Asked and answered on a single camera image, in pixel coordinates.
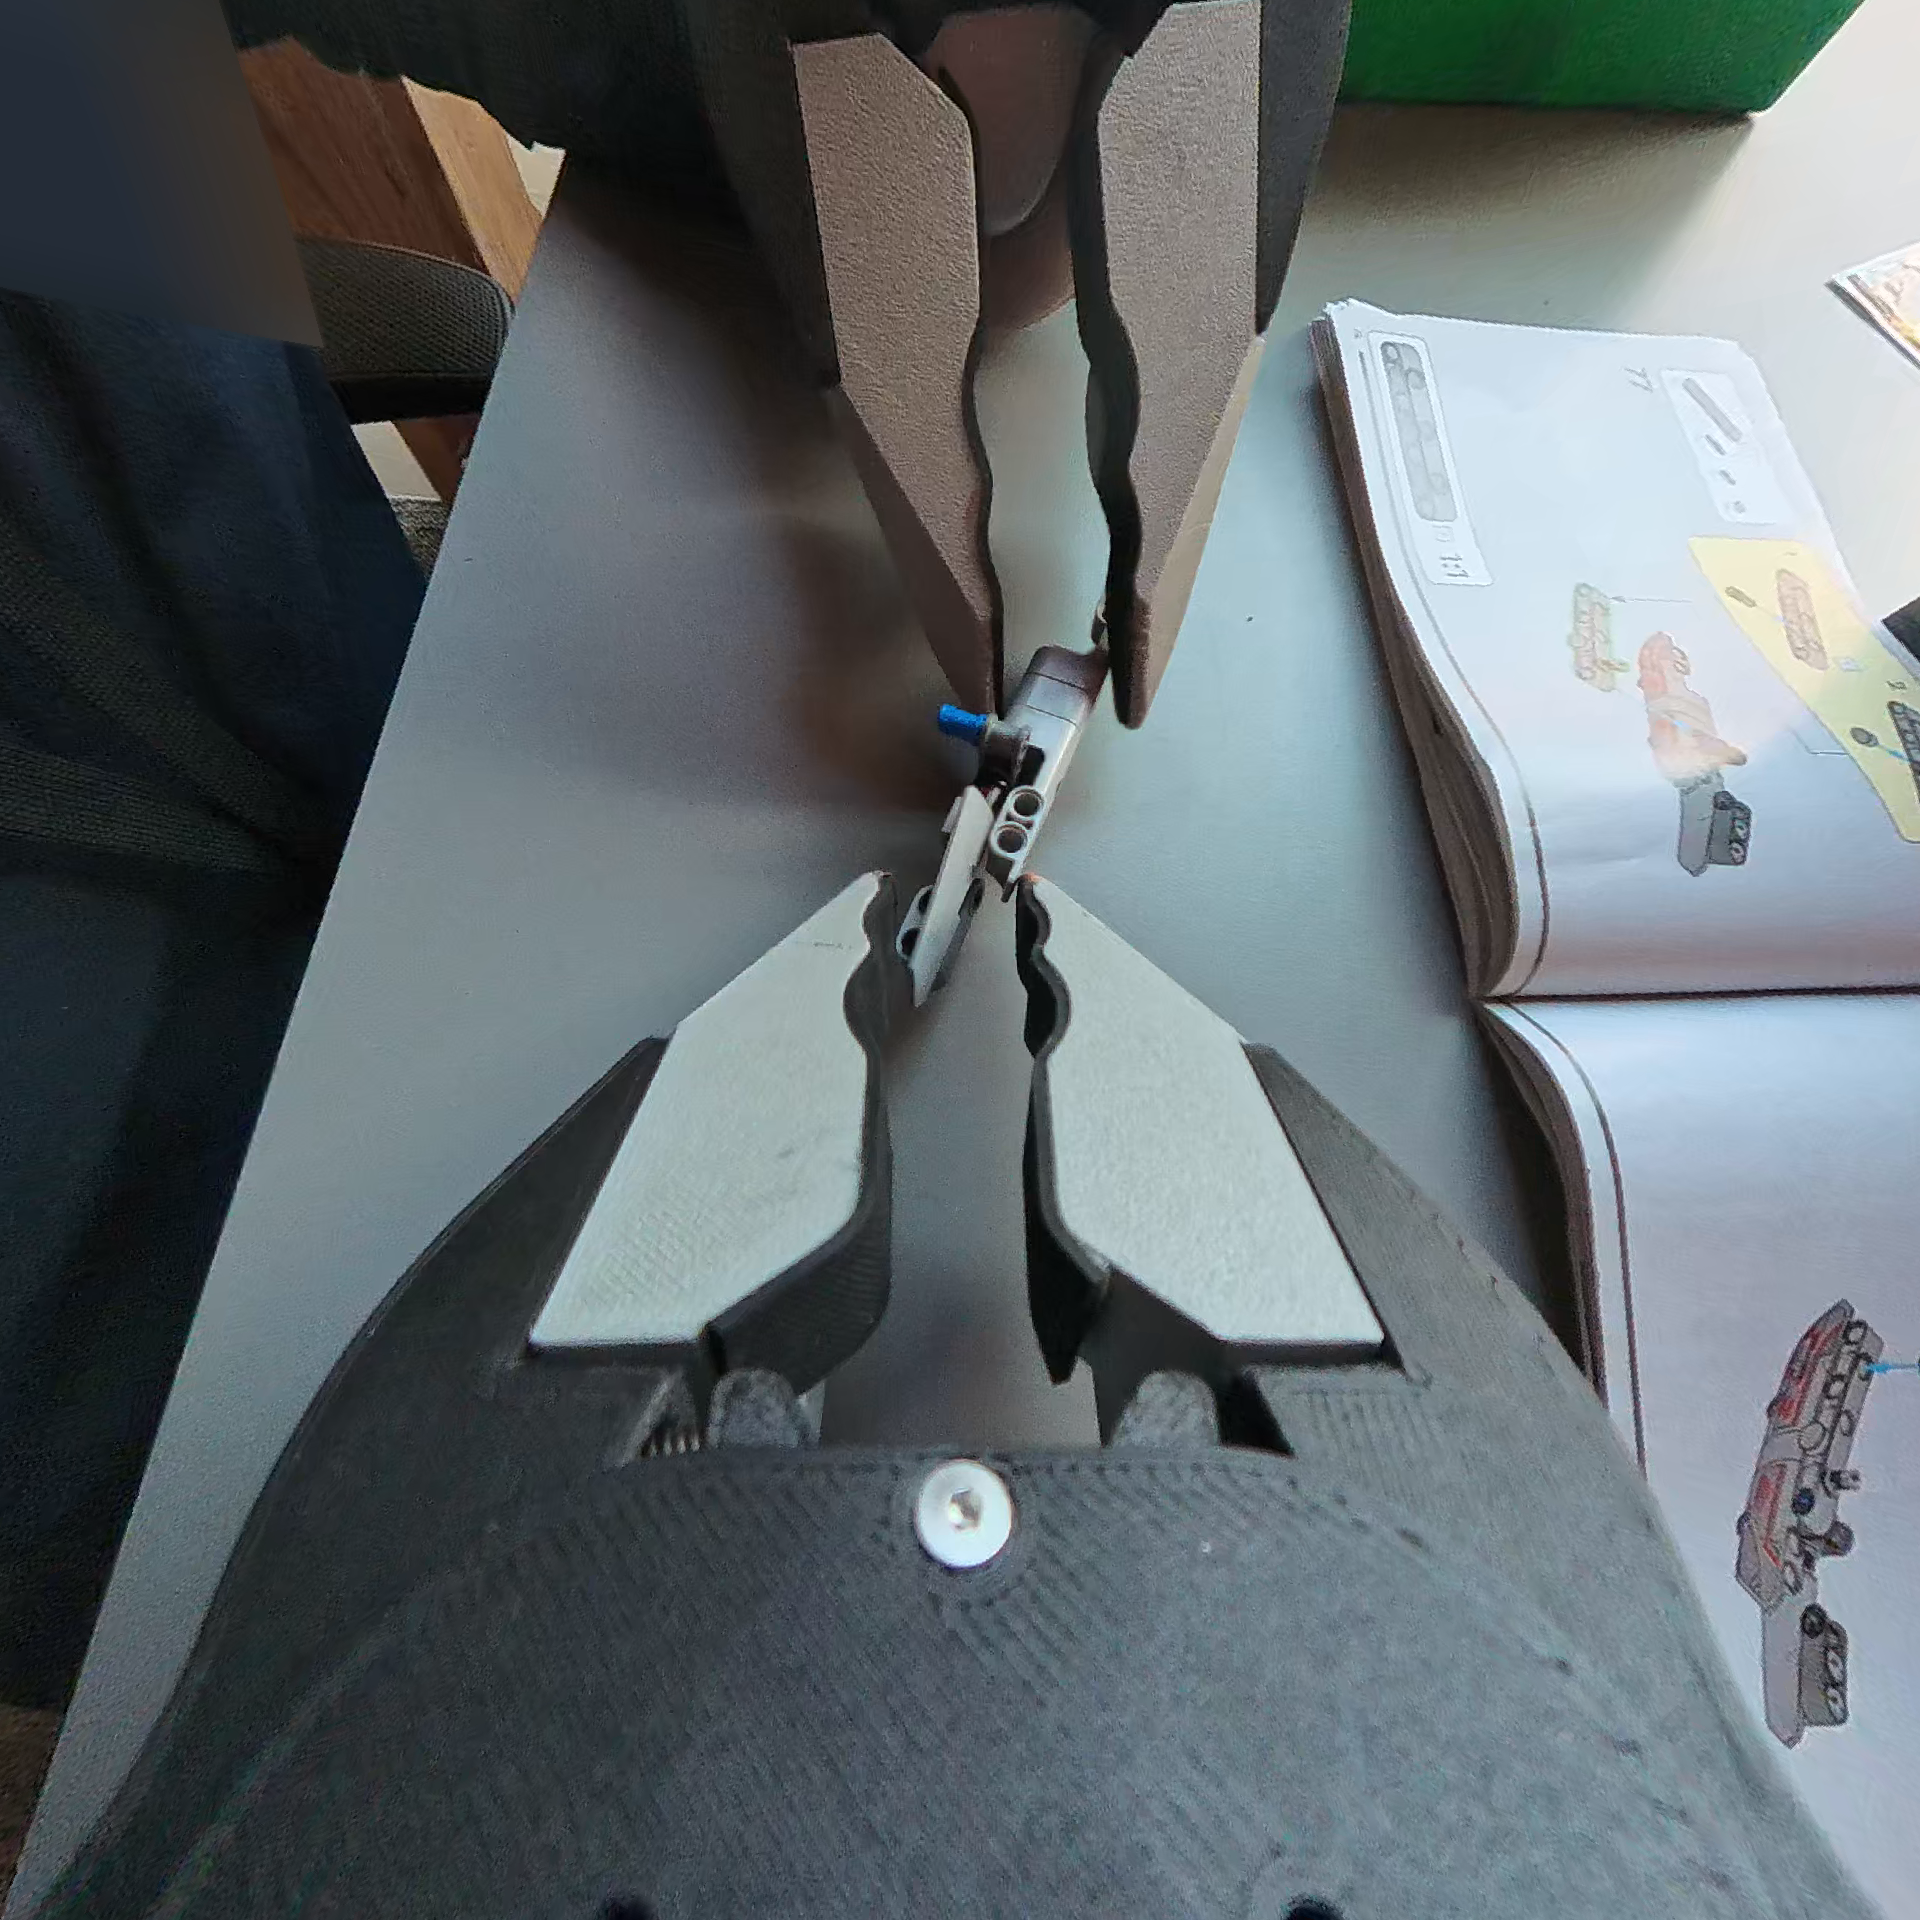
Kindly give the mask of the small printed leaflet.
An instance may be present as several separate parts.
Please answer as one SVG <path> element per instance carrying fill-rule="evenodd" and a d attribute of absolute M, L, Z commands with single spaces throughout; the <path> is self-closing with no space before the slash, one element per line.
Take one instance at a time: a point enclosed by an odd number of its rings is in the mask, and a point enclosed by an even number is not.
<path fill-rule="evenodd" d="M 1846 266 L 1829 286 L 1905 361 L 1917 362 L 1917 241 Z"/>

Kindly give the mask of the open lego instruction booklet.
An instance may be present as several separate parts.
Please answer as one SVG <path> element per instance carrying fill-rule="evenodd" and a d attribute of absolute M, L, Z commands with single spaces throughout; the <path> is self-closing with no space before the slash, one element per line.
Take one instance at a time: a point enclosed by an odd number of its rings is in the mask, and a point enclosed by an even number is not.
<path fill-rule="evenodd" d="M 1733 343 L 1312 325 L 1580 1355 L 1734 1690 L 1916 1914 L 1916 661 Z"/>

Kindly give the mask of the person's dark blue clothing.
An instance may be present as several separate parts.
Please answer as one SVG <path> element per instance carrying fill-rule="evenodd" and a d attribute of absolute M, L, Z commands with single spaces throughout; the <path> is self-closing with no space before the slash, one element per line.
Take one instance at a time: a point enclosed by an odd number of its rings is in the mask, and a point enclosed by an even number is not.
<path fill-rule="evenodd" d="M 424 578 L 304 344 L 4 293 L 1 1690 L 79 1674 Z"/>

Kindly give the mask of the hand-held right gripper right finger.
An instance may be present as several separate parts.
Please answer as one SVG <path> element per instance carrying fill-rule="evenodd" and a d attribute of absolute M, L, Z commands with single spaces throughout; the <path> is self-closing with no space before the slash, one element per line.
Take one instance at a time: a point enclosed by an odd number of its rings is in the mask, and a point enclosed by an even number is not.
<path fill-rule="evenodd" d="M 1373 1361 L 1384 1326 L 1238 1027 L 1072 899 L 1014 897 L 1027 1299 L 1096 1386 Z"/>

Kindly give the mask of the grey lego assembly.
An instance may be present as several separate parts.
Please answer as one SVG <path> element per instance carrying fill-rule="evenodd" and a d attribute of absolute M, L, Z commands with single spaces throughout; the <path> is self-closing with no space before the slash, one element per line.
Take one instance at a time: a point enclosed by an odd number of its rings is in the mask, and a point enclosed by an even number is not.
<path fill-rule="evenodd" d="M 1109 679 L 1101 621 L 1093 638 L 1087 651 L 1040 647 L 1006 712 L 942 703 L 935 715 L 976 767 L 945 814 L 939 870 L 895 934 L 916 1008 L 945 983 L 984 894 L 1011 896 L 1035 853 Z"/>

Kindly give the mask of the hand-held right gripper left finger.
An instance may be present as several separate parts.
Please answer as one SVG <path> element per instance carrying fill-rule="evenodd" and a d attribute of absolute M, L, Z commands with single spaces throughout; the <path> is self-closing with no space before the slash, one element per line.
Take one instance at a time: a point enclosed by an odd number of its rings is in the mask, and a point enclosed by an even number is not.
<path fill-rule="evenodd" d="M 531 1326 L 543 1358 L 819 1386 L 889 1299 L 895 887 L 847 882 L 678 1021 Z"/>

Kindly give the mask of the dark fabric chair seat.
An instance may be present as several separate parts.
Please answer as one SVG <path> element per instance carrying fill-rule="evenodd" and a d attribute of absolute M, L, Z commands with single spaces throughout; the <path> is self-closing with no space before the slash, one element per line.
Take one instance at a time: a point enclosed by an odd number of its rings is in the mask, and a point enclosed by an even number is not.
<path fill-rule="evenodd" d="M 513 304 L 480 269 L 401 247 L 300 234 L 326 384 L 352 425 L 478 415 Z"/>

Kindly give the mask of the green box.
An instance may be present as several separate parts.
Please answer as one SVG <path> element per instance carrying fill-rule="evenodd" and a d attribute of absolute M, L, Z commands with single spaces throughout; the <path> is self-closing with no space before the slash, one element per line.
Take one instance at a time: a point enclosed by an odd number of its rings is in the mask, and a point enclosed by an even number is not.
<path fill-rule="evenodd" d="M 1761 111 L 1853 10 L 1859 2 L 1356 2 L 1340 95 Z"/>

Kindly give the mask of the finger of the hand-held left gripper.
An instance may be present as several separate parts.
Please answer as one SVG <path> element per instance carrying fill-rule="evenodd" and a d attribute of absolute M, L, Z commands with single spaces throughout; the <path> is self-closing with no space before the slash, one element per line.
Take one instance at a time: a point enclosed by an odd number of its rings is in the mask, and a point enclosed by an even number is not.
<path fill-rule="evenodd" d="M 1128 728 L 1166 679 L 1262 353 L 1259 38 L 1255 2 L 1167 6 L 1131 55 L 1101 55 L 1072 149 L 1101 615 Z"/>
<path fill-rule="evenodd" d="M 991 479 L 976 432 L 973 130 L 889 38 L 791 48 L 832 321 L 832 414 L 959 706 L 1001 703 Z"/>

